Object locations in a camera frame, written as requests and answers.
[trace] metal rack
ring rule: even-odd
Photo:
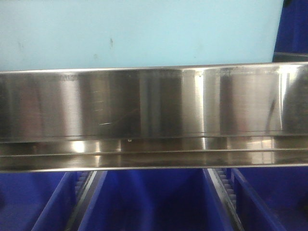
[[[307,165],[308,63],[0,73],[0,171]]]

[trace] blue plastic bin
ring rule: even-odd
[[[63,230],[76,181],[76,172],[0,174],[0,230]]]
[[[79,231],[231,231],[202,169],[106,172]]]
[[[231,172],[246,231],[308,230],[308,168],[239,168]]]

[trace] shelf lip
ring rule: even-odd
[[[102,149],[86,152],[93,147]],[[306,136],[9,143],[0,150],[1,172],[308,166]]]
[[[0,170],[306,165],[307,98],[308,62],[0,72]]]

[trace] bin divider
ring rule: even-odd
[[[243,190],[249,195],[252,202],[260,210],[260,212],[264,215],[264,218],[268,221],[268,223],[273,228],[273,230],[286,231],[285,227],[273,215],[273,213],[270,211],[266,203],[262,200],[262,198],[254,190],[254,188],[245,179],[243,174],[237,168],[233,168],[232,173],[234,175],[234,181],[235,181],[234,185],[236,184],[236,182],[240,184]]]

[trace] light blue wall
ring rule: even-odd
[[[0,70],[270,62],[282,0],[0,0]]]

